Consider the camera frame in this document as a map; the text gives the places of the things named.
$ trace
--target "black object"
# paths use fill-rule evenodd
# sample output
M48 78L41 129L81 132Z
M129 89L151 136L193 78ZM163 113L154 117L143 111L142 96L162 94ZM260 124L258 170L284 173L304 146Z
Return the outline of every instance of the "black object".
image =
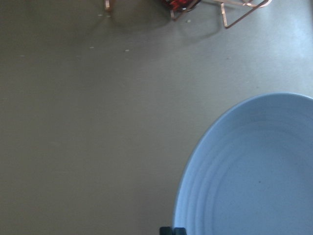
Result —
M160 235L187 235L185 228L161 227Z

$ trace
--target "plate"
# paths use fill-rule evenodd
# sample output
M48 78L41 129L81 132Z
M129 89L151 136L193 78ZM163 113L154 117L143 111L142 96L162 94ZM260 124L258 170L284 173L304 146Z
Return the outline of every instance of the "plate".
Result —
M313 234L313 99L264 94L223 114L186 166L173 227L187 235Z

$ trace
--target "table surface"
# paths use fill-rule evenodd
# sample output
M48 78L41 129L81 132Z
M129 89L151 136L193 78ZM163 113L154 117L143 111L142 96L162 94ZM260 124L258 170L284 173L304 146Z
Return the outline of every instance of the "table surface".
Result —
M313 4L231 29L204 2L3 1L0 234L157 235L205 130L251 96L313 96ZM229 20L245 9L226 8Z

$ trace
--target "blue plate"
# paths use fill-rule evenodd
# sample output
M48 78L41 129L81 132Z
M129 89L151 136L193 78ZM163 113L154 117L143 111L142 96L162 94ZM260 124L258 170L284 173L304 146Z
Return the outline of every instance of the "blue plate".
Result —
M182 177L188 235L313 235L313 99L265 94L222 115Z

